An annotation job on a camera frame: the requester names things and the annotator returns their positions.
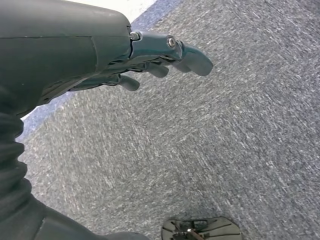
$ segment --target prosthetic hand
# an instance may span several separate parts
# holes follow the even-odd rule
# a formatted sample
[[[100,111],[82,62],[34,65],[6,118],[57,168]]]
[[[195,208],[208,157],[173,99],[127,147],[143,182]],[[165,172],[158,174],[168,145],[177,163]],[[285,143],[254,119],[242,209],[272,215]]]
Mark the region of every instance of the prosthetic hand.
[[[200,50],[171,35],[133,31],[124,15],[64,0],[0,1],[0,238],[98,240],[91,231],[35,199],[17,158],[20,119],[67,91],[139,83],[123,73],[163,78],[172,65],[208,75],[213,65]],[[117,233],[106,239],[146,239]]]

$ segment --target floor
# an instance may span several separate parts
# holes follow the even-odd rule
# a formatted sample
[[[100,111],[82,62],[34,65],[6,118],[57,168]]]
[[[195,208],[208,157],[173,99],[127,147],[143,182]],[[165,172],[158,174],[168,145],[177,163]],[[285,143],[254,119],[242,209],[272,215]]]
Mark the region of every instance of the floor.
[[[137,92],[29,116],[33,194],[97,234],[225,216],[246,240],[320,239],[320,2],[154,2],[131,21],[196,45],[212,73],[135,74]]]

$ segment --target prosthetic arm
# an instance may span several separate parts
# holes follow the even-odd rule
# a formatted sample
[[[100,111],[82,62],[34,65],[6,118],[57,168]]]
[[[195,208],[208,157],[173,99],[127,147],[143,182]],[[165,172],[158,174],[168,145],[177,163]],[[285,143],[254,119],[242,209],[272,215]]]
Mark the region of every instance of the prosthetic arm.
[[[212,63],[171,35],[132,30],[124,15],[64,0],[0,1],[0,239],[146,239],[136,233],[95,235],[31,194],[20,120],[67,91],[139,83],[126,72],[158,78],[174,66],[208,75]]]

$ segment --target robotic hand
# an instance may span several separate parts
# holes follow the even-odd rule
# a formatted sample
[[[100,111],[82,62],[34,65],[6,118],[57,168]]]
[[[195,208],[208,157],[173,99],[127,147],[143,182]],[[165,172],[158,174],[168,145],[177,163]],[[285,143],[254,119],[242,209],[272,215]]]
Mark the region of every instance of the robotic hand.
[[[163,78],[172,65],[206,76],[212,63],[171,35],[132,31],[119,12],[65,0],[1,0],[0,22],[0,238],[147,240],[97,236],[34,198],[27,167],[17,161],[24,151],[15,142],[23,130],[20,118],[67,91],[137,90],[138,82],[122,75],[128,71]]]
[[[172,65],[183,73],[194,72],[207,76],[213,68],[210,59],[201,50],[176,40],[174,36],[153,32],[134,31],[130,33],[131,51],[127,58],[115,59],[101,74],[91,77],[69,91],[96,88],[101,85],[121,85],[129,91],[136,91],[140,83],[129,76],[122,75],[132,71],[149,72],[158,78],[167,76]]]

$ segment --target metal screw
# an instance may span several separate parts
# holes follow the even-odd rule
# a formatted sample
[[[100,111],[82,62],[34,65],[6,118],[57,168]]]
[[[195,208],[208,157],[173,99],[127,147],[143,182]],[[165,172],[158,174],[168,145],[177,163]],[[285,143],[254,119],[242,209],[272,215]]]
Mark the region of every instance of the metal screw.
[[[176,40],[174,40],[174,38],[172,37],[169,37],[168,39],[168,45],[171,48],[175,48],[176,47]]]
[[[137,32],[131,32],[130,39],[132,41],[137,41],[140,39],[140,36]]]

